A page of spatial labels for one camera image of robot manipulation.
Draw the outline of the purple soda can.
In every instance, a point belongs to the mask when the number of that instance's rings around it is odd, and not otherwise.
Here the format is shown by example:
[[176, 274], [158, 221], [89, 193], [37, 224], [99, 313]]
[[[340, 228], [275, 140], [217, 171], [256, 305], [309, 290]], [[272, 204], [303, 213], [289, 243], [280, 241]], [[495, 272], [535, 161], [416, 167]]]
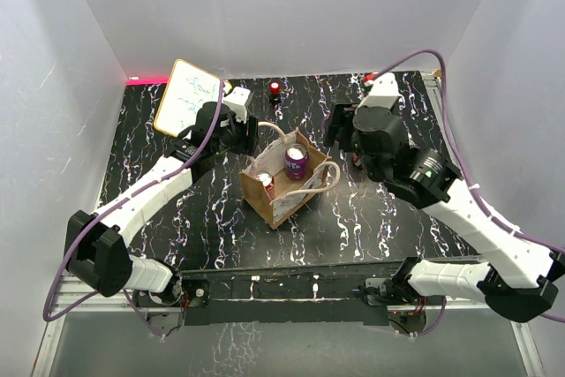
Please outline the purple soda can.
[[308, 151], [304, 145], [295, 143], [290, 145], [284, 154], [285, 172], [289, 179], [300, 180], [305, 176]]

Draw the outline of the burlap canvas bag rope handles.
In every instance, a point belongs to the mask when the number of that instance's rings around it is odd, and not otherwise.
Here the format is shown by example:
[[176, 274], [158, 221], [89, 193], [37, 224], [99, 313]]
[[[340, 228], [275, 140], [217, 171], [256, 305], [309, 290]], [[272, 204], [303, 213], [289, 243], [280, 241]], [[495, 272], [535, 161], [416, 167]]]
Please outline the burlap canvas bag rope handles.
[[[277, 133], [277, 139], [269, 143], [257, 156], [250, 158], [247, 168], [239, 172], [239, 182], [244, 200], [275, 230], [314, 195], [334, 189], [340, 181], [341, 169], [299, 129], [286, 133], [277, 125], [266, 121], [260, 122], [259, 127], [273, 129]], [[300, 180], [289, 179], [285, 172], [285, 151], [295, 143], [304, 145], [308, 151], [305, 176]], [[253, 177], [260, 170], [269, 172], [274, 178], [273, 200], [268, 198], [261, 182]]]

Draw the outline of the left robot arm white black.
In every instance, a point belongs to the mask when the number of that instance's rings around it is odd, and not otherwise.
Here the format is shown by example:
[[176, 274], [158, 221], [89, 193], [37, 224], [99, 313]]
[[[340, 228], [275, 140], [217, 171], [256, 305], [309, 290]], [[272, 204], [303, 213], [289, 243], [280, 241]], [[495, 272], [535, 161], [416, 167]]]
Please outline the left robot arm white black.
[[139, 258], [128, 247], [164, 206], [194, 185], [227, 153], [251, 155], [258, 120], [244, 104], [206, 102], [166, 153], [134, 185], [88, 214], [76, 212], [67, 225], [65, 270], [105, 298], [121, 290], [145, 291], [174, 305], [183, 285], [163, 260]]

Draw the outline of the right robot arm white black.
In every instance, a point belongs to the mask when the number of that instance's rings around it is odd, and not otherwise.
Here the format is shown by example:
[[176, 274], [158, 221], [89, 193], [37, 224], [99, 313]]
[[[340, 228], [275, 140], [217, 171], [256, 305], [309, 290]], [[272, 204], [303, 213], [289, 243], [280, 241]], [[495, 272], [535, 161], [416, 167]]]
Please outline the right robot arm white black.
[[336, 102], [324, 144], [355, 154], [366, 175], [388, 192], [443, 222], [481, 257], [478, 263], [406, 259], [368, 295], [411, 304], [434, 296], [486, 303], [500, 316], [528, 322], [549, 311], [564, 275], [555, 248], [518, 238], [493, 212], [485, 213], [462, 173], [432, 148], [411, 144], [395, 107]]

